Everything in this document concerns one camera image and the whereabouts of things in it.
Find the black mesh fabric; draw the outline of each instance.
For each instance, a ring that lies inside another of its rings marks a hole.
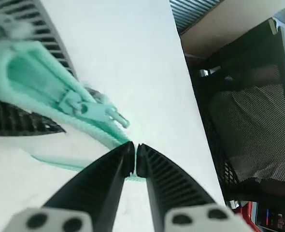
[[[204,77],[197,76],[196,72],[191,73],[191,80],[221,189],[225,199],[231,200],[230,192],[238,186],[239,181],[222,148],[220,137],[209,114],[208,102],[213,90],[206,88],[209,86],[209,80],[206,81]],[[229,86],[229,82],[217,86]]]
[[[209,76],[194,73],[225,199],[285,205],[285,31]]]
[[[65,131],[53,120],[0,101],[0,136],[32,136],[58,132]]]

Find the black plastic part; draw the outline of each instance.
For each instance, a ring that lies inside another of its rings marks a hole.
[[[147,179],[156,232],[164,231],[165,214],[177,207],[214,203],[209,194],[170,159],[142,144],[137,150],[136,171]]]
[[[127,142],[83,169],[44,207],[87,212],[95,232],[111,232],[124,179],[134,165],[134,144]]]
[[[65,132],[53,120],[0,101],[0,136],[35,136]]]

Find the black mesh chair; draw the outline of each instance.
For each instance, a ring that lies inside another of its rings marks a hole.
[[[202,66],[217,67],[212,74],[190,71],[226,201],[285,205],[285,28],[277,30],[234,42],[230,57],[217,53]]]

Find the red object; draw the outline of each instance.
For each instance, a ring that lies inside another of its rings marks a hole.
[[[245,222],[255,231],[261,232],[261,230],[251,220],[252,202],[248,202],[244,207],[238,207],[233,210],[235,214],[241,214]]]

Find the screw hole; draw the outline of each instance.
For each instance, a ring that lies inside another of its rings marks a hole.
[[[27,227],[29,229],[38,229],[42,227],[48,219],[47,214],[39,213],[31,216],[27,221]]]
[[[64,232],[77,232],[81,229],[82,225],[83,225],[82,221],[79,218],[74,217],[74,218],[68,219],[64,223],[63,231]]]
[[[211,209],[208,212],[208,218],[217,219],[217,220],[225,220],[225,219],[228,219],[228,216],[226,215],[226,213],[224,213],[220,209]]]
[[[185,214],[177,214],[172,218],[173,224],[177,225],[189,225],[193,223],[193,220]]]

